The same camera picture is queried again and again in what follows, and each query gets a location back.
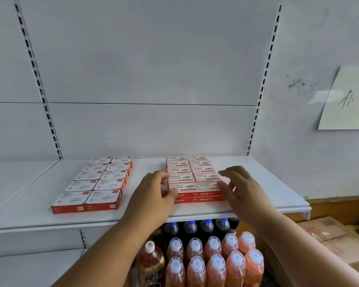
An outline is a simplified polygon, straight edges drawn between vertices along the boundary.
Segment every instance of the white paper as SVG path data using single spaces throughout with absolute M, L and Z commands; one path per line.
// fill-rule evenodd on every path
M 359 67 L 341 67 L 328 93 L 318 130 L 359 129 Z

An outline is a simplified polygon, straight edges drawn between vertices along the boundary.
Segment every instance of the person's right hand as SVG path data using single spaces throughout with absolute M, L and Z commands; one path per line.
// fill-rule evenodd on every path
M 218 187 L 240 220 L 255 227 L 278 213 L 262 187 L 245 168 L 233 166 L 218 173 L 230 178 L 229 184 L 219 181 Z

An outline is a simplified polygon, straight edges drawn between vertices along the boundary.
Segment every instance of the person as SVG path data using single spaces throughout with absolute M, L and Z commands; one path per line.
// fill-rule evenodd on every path
M 279 213 L 242 166 L 219 173 L 230 179 L 229 184 L 220 181 L 218 186 L 234 213 L 267 242 L 294 286 L 359 287 L 359 273 Z M 53 287 L 121 287 L 145 240 L 170 215 L 177 191 L 162 196 L 160 189 L 168 178 L 169 174 L 161 171 L 147 174 L 130 198 L 122 219 Z

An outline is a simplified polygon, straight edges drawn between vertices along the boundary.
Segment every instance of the stack of boxes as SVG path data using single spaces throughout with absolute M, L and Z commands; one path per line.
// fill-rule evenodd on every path
M 133 157 L 93 158 L 52 204 L 53 213 L 118 209 Z
M 169 189 L 177 188 L 175 203 L 225 201 L 219 175 L 206 156 L 167 157 Z

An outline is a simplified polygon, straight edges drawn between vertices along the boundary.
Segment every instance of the shelf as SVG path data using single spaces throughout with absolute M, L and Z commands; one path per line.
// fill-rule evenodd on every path
M 280 212 L 309 214 L 309 204 L 287 185 L 250 156 L 209 156 L 215 170 L 232 165 L 244 166 L 262 185 Z M 136 158 L 124 190 L 120 208 L 114 211 L 68 213 L 54 215 L 50 205 L 84 168 L 88 160 L 62 160 L 53 165 L 28 187 L 0 208 L 0 232 L 19 228 L 69 228 L 72 225 L 111 225 L 119 221 L 125 212 L 130 196 L 145 174 L 166 169 L 166 158 Z M 204 218 L 232 217 L 234 214 L 226 202 L 182 203 L 174 206 L 168 219 L 172 221 L 199 220 Z
M 56 161 L 0 163 L 0 207 L 47 171 Z
M 82 251 L 0 257 L 0 287 L 49 287 L 80 258 Z

